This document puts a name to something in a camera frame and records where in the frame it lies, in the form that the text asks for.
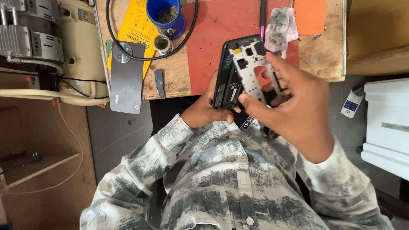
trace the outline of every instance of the wooden table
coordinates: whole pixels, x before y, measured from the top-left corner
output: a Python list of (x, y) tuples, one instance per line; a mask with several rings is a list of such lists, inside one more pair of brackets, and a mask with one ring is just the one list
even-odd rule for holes
[[(114, 33), (118, 33), (125, 12), (129, 5), (129, 0), (111, 1), (111, 25)], [(106, 0), (96, 0), (96, 7), (101, 29), (102, 41), (112, 39), (109, 35), (106, 17)], [(302, 70), (321, 77), (328, 82), (343, 81), (343, 0), (328, 0), (326, 11), (327, 29), (321, 37), (314, 39), (314, 35), (300, 35), (299, 37), (299, 67)], [(184, 38), (172, 40), (178, 46)], [(182, 97), (192, 95), (189, 66), (187, 57), (187, 47), (184, 46), (178, 53), (167, 59), (160, 59), (151, 62), (151, 66), (146, 73), (142, 87), (142, 99), (157, 99), (154, 70), (161, 68), (164, 75), (165, 97)]]

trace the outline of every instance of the orange card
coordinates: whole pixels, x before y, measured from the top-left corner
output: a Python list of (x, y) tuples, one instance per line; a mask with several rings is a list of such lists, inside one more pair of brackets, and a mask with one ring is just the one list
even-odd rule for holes
[(324, 32), (327, 0), (295, 0), (295, 22), (300, 35)]

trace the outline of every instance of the workbench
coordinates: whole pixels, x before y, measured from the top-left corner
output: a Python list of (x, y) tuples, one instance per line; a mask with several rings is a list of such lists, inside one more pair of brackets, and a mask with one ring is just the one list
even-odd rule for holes
[[(120, 26), (122, 24), (126, 10), (129, 5), (129, 1), (130, 0), (111, 1), (110, 19), (114, 34), (117, 34), (118, 30), (120, 29)], [(203, 30), (206, 31), (206, 26), (208, 26), (209, 23), (218, 22), (218, 15), (217, 14), (215, 15), (213, 11), (206, 9), (207, 6), (206, 2), (209, 3), (210, 1), (214, 1), (214, 4), (216, 4), (218, 3), (218, 1), (221, 2), (225, 0), (199, 1), (198, 19), (192, 36), (189, 38), (189, 40), (192, 40), (190, 41), (191, 43), (189, 44), (188, 41), (188, 43), (178, 53), (174, 54), (169, 58), (155, 60), (151, 62), (150, 68), (146, 73), (145, 79), (143, 81), (142, 86), (143, 100), (157, 99), (154, 70), (159, 68), (162, 69), (163, 71), (164, 91), (165, 97), (167, 98), (198, 95), (201, 94), (203, 90), (206, 88), (211, 73), (218, 68), (220, 62), (220, 55), (222, 51), (222, 44), (226, 41), (226, 40), (219, 41), (217, 39), (215, 39), (215, 41), (212, 41), (211, 38), (215, 36), (217, 37), (217, 34), (208, 34), (206, 38), (204, 37), (198, 38), (196, 36), (196, 40), (193, 40), (194, 38), (192, 38), (195, 35), (195, 33), (199, 34), (206, 33), (203, 32)], [(271, 1), (281, 2), (281, 0), (270, 0), (269, 4)], [(96, 0), (95, 5), (99, 21), (101, 40), (103, 42), (103, 47), (105, 50), (105, 41), (108, 39), (112, 40), (112, 38), (109, 35), (106, 24), (105, 17), (106, 0)], [(186, 19), (185, 33), (190, 28), (193, 19), (194, 5), (195, 5), (194, 0), (187, 0), (186, 5), (184, 5), (182, 8), (183, 14)], [(327, 80), (328, 82), (343, 81), (345, 79), (344, 77), (346, 55), (345, 44), (346, 17), (344, 13), (344, 11), (346, 10), (345, 8), (346, 7), (344, 6), (343, 0), (328, 0), (325, 21), (326, 30), (324, 31), (324, 33), (319, 37), (314, 35), (300, 35), (299, 39), (297, 41), (294, 41), (295, 48), (298, 48), (297, 64), (299, 68), (307, 72), (310, 72), (311, 74), (317, 77), (321, 77)], [(252, 8), (248, 7), (247, 5), (237, 3), (236, 5), (232, 5), (231, 9), (229, 10), (235, 11), (237, 9), (241, 10), (245, 9), (246, 11), (248, 10), (248, 14), (245, 15), (245, 17), (251, 15), (250, 16), (252, 17), (251, 20), (254, 20), (255, 31), (259, 30), (257, 29), (259, 23), (259, 20), (257, 19), (259, 16), (259, 6), (258, 8), (254, 9), (254, 7)], [(271, 9), (269, 10), (270, 11), (267, 12), (267, 18), (270, 17)], [(219, 20), (219, 24), (216, 26), (219, 27), (218, 29), (220, 31), (225, 30), (228, 32), (229, 29), (233, 29), (231, 27), (228, 28), (223, 27), (222, 20)], [(231, 37), (229, 39), (239, 38), (251, 34), (255, 33), (252, 32), (240, 33), (237, 36)], [(172, 42), (174, 46), (177, 47), (182, 42), (183, 39), (184, 34), (179, 38), (172, 40)], [(188, 49), (191, 49), (189, 50), (190, 54), (191, 52), (203, 52), (202, 55), (204, 59), (207, 58), (206, 62), (200, 62), (198, 60), (193, 61), (191, 60), (191, 58), (188, 58), (189, 54)], [(199, 81), (200, 88), (191, 87), (192, 74), (194, 74), (194, 76), (192, 77), (195, 78), (195, 81)]]

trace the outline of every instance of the printed shirt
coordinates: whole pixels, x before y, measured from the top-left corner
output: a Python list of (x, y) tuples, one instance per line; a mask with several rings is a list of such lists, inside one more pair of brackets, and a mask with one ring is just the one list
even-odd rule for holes
[(298, 151), (259, 130), (258, 122), (239, 129), (222, 121), (192, 130), (176, 115), (104, 176), (81, 229), (153, 229), (145, 219), (149, 189), (162, 177), (160, 229), (393, 229), (336, 138), (322, 163), (300, 154), (310, 207), (295, 182)]

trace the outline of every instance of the shirt button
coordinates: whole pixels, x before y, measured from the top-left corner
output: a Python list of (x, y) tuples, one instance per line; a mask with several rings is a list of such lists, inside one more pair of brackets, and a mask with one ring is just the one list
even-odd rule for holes
[(247, 217), (246, 222), (248, 225), (253, 225), (254, 224), (254, 220), (251, 217)]

